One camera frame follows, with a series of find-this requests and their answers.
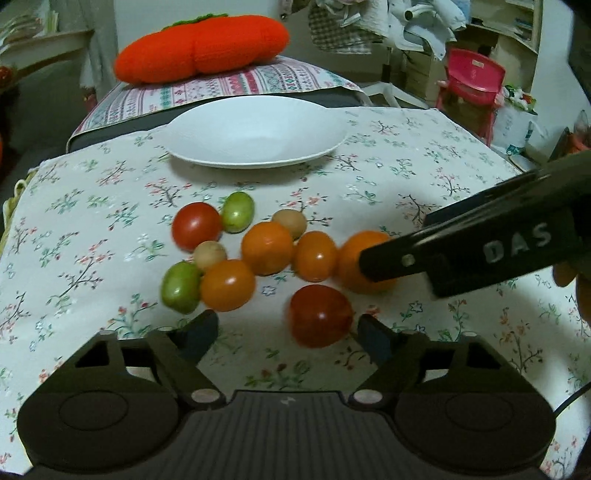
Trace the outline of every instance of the cable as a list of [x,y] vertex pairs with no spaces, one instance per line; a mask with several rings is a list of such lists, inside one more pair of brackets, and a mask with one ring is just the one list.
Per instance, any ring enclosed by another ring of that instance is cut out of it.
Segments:
[[558,407],[555,411],[554,411],[554,417],[558,417],[558,415],[560,415],[564,410],[566,410],[567,408],[569,408],[571,406],[571,404],[578,399],[579,397],[582,397],[583,395],[585,395],[589,390],[591,390],[591,382],[585,384],[583,387],[579,388],[575,393],[573,393],[569,398],[567,398],[564,402],[562,402],[560,404],[560,407]]

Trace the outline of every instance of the cushion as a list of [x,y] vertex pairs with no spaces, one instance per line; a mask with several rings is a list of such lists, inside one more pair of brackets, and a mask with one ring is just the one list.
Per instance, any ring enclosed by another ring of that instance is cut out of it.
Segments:
[[[153,117],[160,112],[172,109],[187,109],[217,98],[238,95],[298,95],[305,92],[348,90],[357,95],[360,103],[350,104],[342,101],[327,103],[324,106],[370,105],[367,96],[358,85],[328,70],[303,61],[277,56],[265,65],[251,65],[244,69],[226,73],[216,73],[182,80],[166,85],[131,86],[120,83],[97,105],[97,107],[78,126],[68,142],[68,151],[75,138],[112,125],[123,124],[147,115]],[[146,123],[136,129],[149,129],[170,122],[174,116],[167,116],[161,123]],[[102,140],[117,135],[104,135]]]
[[214,17],[136,40],[115,60],[115,75],[133,84],[175,82],[269,61],[288,42],[287,29],[272,18]]

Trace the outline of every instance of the red tomato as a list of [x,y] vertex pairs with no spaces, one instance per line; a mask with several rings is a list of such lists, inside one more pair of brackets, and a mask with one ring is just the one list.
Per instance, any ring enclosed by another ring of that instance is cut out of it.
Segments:
[[306,285],[291,298],[291,334],[308,348],[338,342],[351,329],[353,307],[341,292],[326,285]]
[[174,243],[187,252],[207,240],[217,240],[222,232],[222,218],[208,203],[189,203],[173,220]]

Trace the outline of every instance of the white plate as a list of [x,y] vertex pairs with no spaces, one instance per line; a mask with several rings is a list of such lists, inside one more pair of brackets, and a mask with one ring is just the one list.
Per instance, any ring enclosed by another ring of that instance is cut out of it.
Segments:
[[216,100],[170,122],[164,148],[208,167],[271,168],[321,157],[347,136],[342,113],[289,97]]

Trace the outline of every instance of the knitted pumpkin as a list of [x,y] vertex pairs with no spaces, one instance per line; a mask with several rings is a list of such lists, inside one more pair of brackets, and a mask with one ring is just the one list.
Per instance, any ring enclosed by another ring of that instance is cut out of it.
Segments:
[[127,83],[175,82],[269,61],[288,42],[287,29],[272,18],[213,17],[136,40],[115,60],[115,75]]

